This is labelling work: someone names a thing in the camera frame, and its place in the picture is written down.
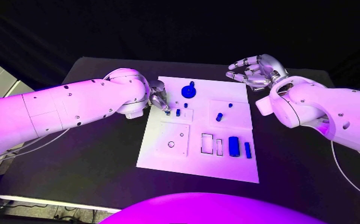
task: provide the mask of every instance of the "robotic hand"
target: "robotic hand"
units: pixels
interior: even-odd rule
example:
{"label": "robotic hand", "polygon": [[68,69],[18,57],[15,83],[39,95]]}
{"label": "robotic hand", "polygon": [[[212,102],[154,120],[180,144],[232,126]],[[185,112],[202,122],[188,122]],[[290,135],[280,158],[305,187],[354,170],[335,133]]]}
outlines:
{"label": "robotic hand", "polygon": [[0,99],[0,154],[18,143],[91,123],[114,112],[131,119],[154,105],[169,111],[161,81],[120,68],[102,80],[66,84]]}
{"label": "robotic hand", "polygon": [[289,128],[312,127],[329,140],[360,151],[360,91],[329,89],[308,78],[289,76],[267,54],[240,60],[228,69],[244,65],[250,65],[245,75],[231,71],[225,75],[253,91],[270,88],[268,96],[255,102],[261,115],[274,113]]}

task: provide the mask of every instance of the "blue cylinder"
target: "blue cylinder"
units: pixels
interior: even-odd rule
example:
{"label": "blue cylinder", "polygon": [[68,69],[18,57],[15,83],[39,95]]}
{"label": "blue cylinder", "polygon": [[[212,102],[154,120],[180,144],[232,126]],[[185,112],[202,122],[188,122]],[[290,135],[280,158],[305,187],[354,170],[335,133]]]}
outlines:
{"label": "blue cylinder", "polygon": [[238,137],[228,138],[228,154],[231,157],[240,156]]}
{"label": "blue cylinder", "polygon": [[221,121],[221,117],[222,117],[222,113],[219,113],[215,117],[215,120],[219,122]]}
{"label": "blue cylinder", "polygon": [[245,158],[251,158],[250,143],[245,142]]}

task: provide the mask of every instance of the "white cable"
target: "white cable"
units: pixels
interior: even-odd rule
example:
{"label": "white cable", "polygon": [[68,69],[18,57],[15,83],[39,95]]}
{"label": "white cable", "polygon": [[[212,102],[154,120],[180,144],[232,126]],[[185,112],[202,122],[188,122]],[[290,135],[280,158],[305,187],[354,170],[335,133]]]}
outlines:
{"label": "white cable", "polygon": [[349,181],[349,179],[347,178],[341,168],[339,168],[339,165],[338,165],[338,162],[336,162],[336,158],[335,158],[335,151],[334,151],[334,142],[331,141],[331,150],[332,150],[332,155],[334,155],[334,159],[335,159],[335,164],[336,164],[336,167],[338,167],[338,170],[342,174],[342,176],[345,177],[347,181],[349,182],[349,184],[354,186],[354,188],[360,191],[360,188],[354,185],[354,183]]}
{"label": "white cable", "polygon": [[20,148],[15,148],[15,149],[10,150],[8,152],[5,152],[4,154],[1,154],[0,156],[8,155],[8,154],[13,153],[14,151],[17,151],[17,150],[26,148],[26,147],[30,146],[33,143],[36,143],[37,141],[40,141],[44,137],[46,137],[46,136],[36,138],[33,141],[30,141],[30,142],[28,142],[26,145],[23,145]]}
{"label": "white cable", "polygon": [[20,155],[24,155],[24,154],[27,154],[28,152],[37,150],[39,148],[41,148],[43,146],[46,146],[50,142],[53,142],[53,141],[66,133],[68,130],[69,130],[69,129],[66,129],[66,130],[57,135],[57,137],[55,137],[49,142],[46,142],[41,146],[39,146],[39,147],[34,148],[33,150],[28,150],[28,151],[26,151],[26,152],[21,153],[21,154],[17,154],[17,155],[13,155],[13,156],[10,156],[10,157],[7,157],[7,158],[2,158],[2,159],[0,159],[0,161],[7,160],[7,159],[11,159],[11,158],[14,158],[14,157],[17,157],[17,156],[20,156]]}

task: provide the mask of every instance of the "blue object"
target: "blue object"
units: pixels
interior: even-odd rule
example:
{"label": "blue object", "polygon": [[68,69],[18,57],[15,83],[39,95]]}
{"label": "blue object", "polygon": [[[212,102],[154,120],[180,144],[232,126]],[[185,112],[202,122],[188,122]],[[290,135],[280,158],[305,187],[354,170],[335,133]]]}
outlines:
{"label": "blue object", "polygon": [[219,113],[215,117],[215,120],[219,122],[221,121],[221,117],[222,117],[222,113]]}
{"label": "blue object", "polygon": [[251,158],[250,143],[245,142],[245,158]]}
{"label": "blue object", "polygon": [[231,157],[240,156],[238,137],[228,138],[228,154]]}
{"label": "blue object", "polygon": [[193,81],[189,82],[189,85],[182,87],[182,96],[185,98],[193,98],[195,94],[196,94],[196,90],[193,87],[195,83]]}

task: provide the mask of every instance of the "floor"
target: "floor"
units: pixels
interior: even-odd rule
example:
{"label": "floor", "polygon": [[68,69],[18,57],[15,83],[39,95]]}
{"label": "floor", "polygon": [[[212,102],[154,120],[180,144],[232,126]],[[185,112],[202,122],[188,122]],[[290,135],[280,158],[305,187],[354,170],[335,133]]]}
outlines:
{"label": "floor", "polygon": [[[0,175],[5,173],[11,161],[13,159],[7,159],[1,162]],[[92,211],[91,209],[73,208],[73,207],[65,208],[63,206],[56,206],[56,205],[46,206],[43,204],[34,204],[20,201],[7,201],[0,199],[0,215],[2,214],[47,218],[47,219],[60,219],[65,216],[70,216],[73,219],[85,223],[99,223],[109,215],[112,215],[112,213],[108,213],[107,211],[99,211],[99,210]]]}

